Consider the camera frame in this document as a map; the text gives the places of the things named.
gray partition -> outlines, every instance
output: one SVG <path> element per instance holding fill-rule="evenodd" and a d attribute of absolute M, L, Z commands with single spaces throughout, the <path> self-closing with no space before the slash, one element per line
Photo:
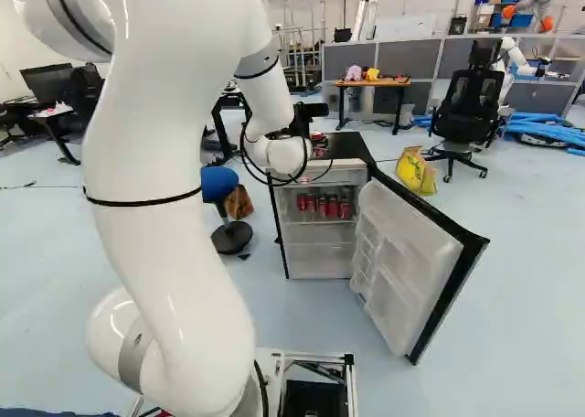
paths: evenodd
<path fill-rule="evenodd" d="M 375 88 L 373 113 L 395 113 L 398 90 L 396 88 Z M 414 114 L 426 113 L 427 101 L 431 95 L 430 82 L 412 83 L 404 91 L 404 104 L 414 103 Z"/>
<path fill-rule="evenodd" d="M 376 43 L 333 45 L 323 48 L 323 80 L 339 80 L 352 65 L 373 67 L 376 61 Z"/>
<path fill-rule="evenodd" d="M 505 99 L 517 111 L 562 114 L 574 90 L 570 84 L 514 83 Z"/>
<path fill-rule="evenodd" d="M 585 60 L 553 60 L 548 70 L 570 74 L 568 79 L 563 79 L 565 81 L 579 81 L 585 70 Z M 546 77 L 545 80 L 556 80 L 556 78 Z"/>
<path fill-rule="evenodd" d="M 535 55 L 539 58 L 550 57 L 555 39 L 553 37 L 521 37 L 517 40 L 517 44 L 527 59 L 533 59 Z"/>
<path fill-rule="evenodd" d="M 493 47 L 502 40 L 500 37 L 479 37 L 476 39 L 480 47 Z M 441 65 L 439 66 L 439 79 L 450 79 L 456 70 L 465 70 L 469 67 L 469 53 L 472 50 L 473 39 L 445 38 L 442 50 Z"/>
<path fill-rule="evenodd" d="M 440 46 L 440 39 L 381 42 L 377 68 L 389 76 L 408 74 L 413 79 L 432 79 Z"/>
<path fill-rule="evenodd" d="M 550 78 L 538 82 L 517 80 L 508 93 L 508 102 L 522 112 L 566 114 L 585 77 L 585 37 L 514 36 L 527 59 L 533 57 L 533 47 L 536 47 L 538 56 L 553 58 L 551 71 L 569 73 L 570 79 L 565 82 Z M 333 86 L 332 80 L 338 80 L 351 65 L 376 65 L 382 74 L 409 74 L 414 79 L 406 88 L 405 103 L 415 103 L 414 113 L 424 114 L 431 95 L 442 100 L 452 74 L 468 68 L 474 39 L 480 45 L 493 46 L 501 38 L 502 35 L 465 36 L 324 46 L 323 99 L 331 112 L 336 113 L 339 89 Z M 395 112 L 396 95 L 392 88 L 351 89 L 346 93 L 346 109 L 356 118 L 385 119 Z"/>

light blue floor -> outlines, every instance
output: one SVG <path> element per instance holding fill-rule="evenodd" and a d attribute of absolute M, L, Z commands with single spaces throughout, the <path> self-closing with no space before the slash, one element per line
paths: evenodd
<path fill-rule="evenodd" d="M 584 111 L 576 106 L 570 119 L 585 125 Z M 224 119 L 236 141 L 240 112 Z M 374 124 L 350 128 L 376 159 L 435 141 L 421 130 L 393 137 Z M 0 187 L 79 185 L 80 169 L 57 157 L 45 143 L 0 159 Z M 476 160 L 490 168 L 487 179 L 456 166 L 430 201 L 492 243 L 417 368 L 390 355 L 347 282 L 284 279 L 268 190 L 231 161 L 256 208 L 248 220 L 255 238 L 247 261 L 227 264 L 259 345 L 355 352 L 362 417 L 582 416 L 585 159 L 498 141 Z M 391 172 L 394 163 L 382 166 Z M 206 224 L 209 232 L 219 224 L 213 208 Z M 0 190 L 0 269 L 0 404 L 127 412 L 133 395 L 98 371 L 85 348 L 90 310 L 118 279 L 81 191 Z"/>

soda can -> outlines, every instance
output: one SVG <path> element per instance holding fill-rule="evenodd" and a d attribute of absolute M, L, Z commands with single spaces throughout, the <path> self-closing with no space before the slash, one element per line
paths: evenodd
<path fill-rule="evenodd" d="M 299 193 L 296 195 L 296 207 L 301 212 L 307 210 L 307 195 L 305 193 Z"/>
<path fill-rule="evenodd" d="M 317 211 L 317 196 L 313 193 L 307 193 L 307 212 L 315 213 Z"/>
<path fill-rule="evenodd" d="M 327 210 L 329 219 L 337 219 L 339 217 L 339 199 L 337 195 L 329 197 L 329 209 Z"/>
<path fill-rule="evenodd" d="M 317 211 L 319 212 L 319 216 L 321 216 L 322 218 L 326 218 L 328 210 L 329 205 L 327 202 L 327 195 L 321 195 L 317 199 Z"/>
<path fill-rule="evenodd" d="M 344 190 L 344 194 L 341 195 L 339 202 L 339 218 L 342 220 L 351 220 L 351 193 L 348 190 Z"/>

open fridge door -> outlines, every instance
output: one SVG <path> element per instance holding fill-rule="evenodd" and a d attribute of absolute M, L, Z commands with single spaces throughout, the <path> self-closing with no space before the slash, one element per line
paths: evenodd
<path fill-rule="evenodd" d="M 359 194 L 352 289 L 390 350 L 416 365 L 488 239 L 370 166 Z"/>

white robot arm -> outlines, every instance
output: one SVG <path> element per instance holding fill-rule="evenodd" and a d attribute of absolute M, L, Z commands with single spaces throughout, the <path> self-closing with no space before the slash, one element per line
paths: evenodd
<path fill-rule="evenodd" d="M 254 328 L 197 192 L 203 128 L 234 74 L 253 111 L 250 152 L 283 173 L 306 159 L 302 138 L 263 137 L 294 112 L 261 0 L 14 3 L 57 52 L 111 62 L 83 172 L 123 287 L 91 315 L 91 356 L 175 415 L 231 415 L 255 377 Z"/>
<path fill-rule="evenodd" d="M 518 10 L 532 10 L 537 23 L 535 24 L 535 33 L 545 33 L 553 27 L 552 16 L 548 16 L 548 10 L 552 0 L 520 0 L 515 5 L 504 7 L 503 16 L 511 18 Z"/>
<path fill-rule="evenodd" d="M 508 56 L 510 60 L 518 67 L 517 74 L 520 76 L 536 76 L 536 77 L 555 77 L 557 79 L 566 79 L 569 74 L 562 74 L 554 71 L 547 71 L 546 66 L 550 64 L 549 59 L 542 59 L 537 67 L 528 65 L 527 59 L 518 47 L 517 43 L 511 37 L 502 38 L 502 47 L 500 48 L 500 58 L 493 65 L 493 70 L 502 71 L 504 76 L 504 85 L 500 91 L 499 102 L 501 105 L 505 104 L 505 97 L 512 88 L 514 83 L 514 75 L 509 73 L 505 67 L 504 57 Z"/>

